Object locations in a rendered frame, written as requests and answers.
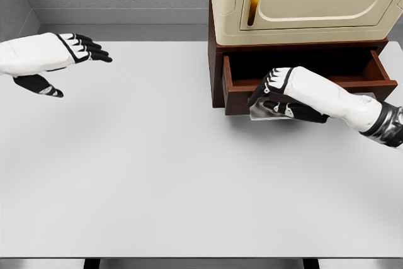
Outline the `brown wooden cabinet base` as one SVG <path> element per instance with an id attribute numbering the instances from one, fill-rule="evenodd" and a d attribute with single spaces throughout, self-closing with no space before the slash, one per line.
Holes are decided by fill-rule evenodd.
<path id="1" fill-rule="evenodd" d="M 369 48 L 379 55 L 388 43 L 388 39 L 367 40 L 354 42 L 320 42 L 320 43 L 288 43 L 288 44 L 259 44 L 259 45 L 221 45 L 217 43 L 215 17 L 213 8 L 208 9 L 208 63 L 212 106 L 224 108 L 224 91 L 222 82 L 224 56 L 240 52 L 267 52 L 278 50 L 307 50 L 307 49 L 357 49 Z"/>

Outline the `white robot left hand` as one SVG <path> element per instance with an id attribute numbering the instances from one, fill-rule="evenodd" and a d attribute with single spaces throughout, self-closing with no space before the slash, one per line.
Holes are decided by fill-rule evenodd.
<path id="1" fill-rule="evenodd" d="M 48 32 L 0 43 L 0 75 L 11 76 L 15 84 L 39 95 L 64 96 L 41 72 L 58 71 L 89 60 L 113 61 L 101 45 L 77 33 Z"/>

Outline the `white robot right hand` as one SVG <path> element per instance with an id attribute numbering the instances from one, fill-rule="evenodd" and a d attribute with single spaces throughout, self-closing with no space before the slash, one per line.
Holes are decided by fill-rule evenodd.
<path id="1" fill-rule="evenodd" d="M 302 66 L 280 67 L 262 78 L 247 106 L 276 117 L 326 123 L 337 115 L 340 93 L 338 85 Z"/>

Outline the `brown drawer with silver handle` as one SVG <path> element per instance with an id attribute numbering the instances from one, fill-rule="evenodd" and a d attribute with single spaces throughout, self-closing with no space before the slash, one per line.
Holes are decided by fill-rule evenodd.
<path id="1" fill-rule="evenodd" d="M 223 91 L 226 115 L 248 115 L 247 101 L 263 76 L 275 67 L 302 66 L 350 93 L 373 93 L 385 100 L 397 87 L 375 50 L 307 49 L 240 52 L 224 56 Z"/>

